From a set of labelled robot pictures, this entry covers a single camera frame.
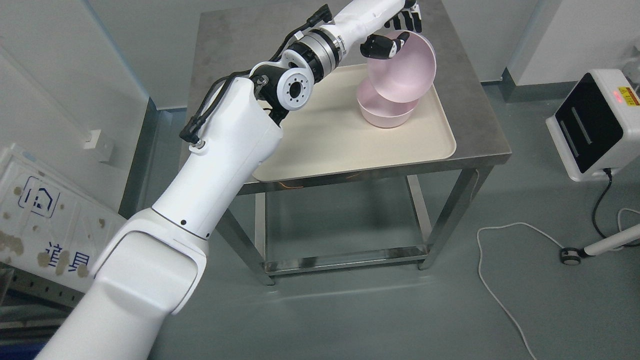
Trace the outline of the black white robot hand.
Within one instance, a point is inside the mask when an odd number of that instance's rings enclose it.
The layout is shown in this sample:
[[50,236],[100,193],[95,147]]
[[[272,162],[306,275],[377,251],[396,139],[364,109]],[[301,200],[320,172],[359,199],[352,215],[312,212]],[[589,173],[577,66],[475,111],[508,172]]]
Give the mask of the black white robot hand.
[[[375,32],[382,27],[405,29],[398,38],[386,38]],[[333,22],[322,25],[337,41],[339,55],[345,57],[356,45],[368,59],[395,57],[409,40],[409,32],[423,30],[422,14],[416,0],[353,0],[340,10]]]

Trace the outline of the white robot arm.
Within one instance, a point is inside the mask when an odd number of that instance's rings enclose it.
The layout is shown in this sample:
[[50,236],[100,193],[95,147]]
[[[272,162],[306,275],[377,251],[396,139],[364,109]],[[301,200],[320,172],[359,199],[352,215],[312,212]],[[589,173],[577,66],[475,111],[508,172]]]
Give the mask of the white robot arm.
[[80,303],[38,360],[146,360],[160,328],[185,307],[207,264],[208,239],[254,171],[275,152],[281,121],[367,36],[347,9],[326,7],[272,59],[236,71],[180,133],[189,157],[151,207],[132,215],[90,271]]

